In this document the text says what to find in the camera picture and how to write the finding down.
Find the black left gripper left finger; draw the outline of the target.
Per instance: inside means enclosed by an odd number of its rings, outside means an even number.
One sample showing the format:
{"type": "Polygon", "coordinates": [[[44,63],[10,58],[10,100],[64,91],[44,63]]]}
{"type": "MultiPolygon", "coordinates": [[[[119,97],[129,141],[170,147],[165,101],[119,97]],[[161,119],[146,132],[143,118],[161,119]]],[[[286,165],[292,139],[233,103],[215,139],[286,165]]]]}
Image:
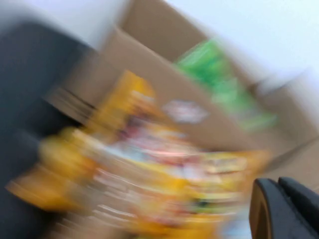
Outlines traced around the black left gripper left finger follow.
{"type": "Polygon", "coordinates": [[[300,215],[286,186],[271,179],[253,184],[253,238],[305,239],[307,222],[300,215]]]}

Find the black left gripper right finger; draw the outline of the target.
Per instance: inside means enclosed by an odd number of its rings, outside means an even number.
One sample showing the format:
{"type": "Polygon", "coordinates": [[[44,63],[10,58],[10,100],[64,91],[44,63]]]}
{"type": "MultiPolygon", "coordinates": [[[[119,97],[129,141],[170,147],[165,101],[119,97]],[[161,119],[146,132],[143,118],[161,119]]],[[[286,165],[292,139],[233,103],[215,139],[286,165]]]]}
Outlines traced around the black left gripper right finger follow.
{"type": "Polygon", "coordinates": [[[289,177],[280,177],[279,185],[306,223],[309,232],[319,238],[319,195],[300,182],[289,177]]]}

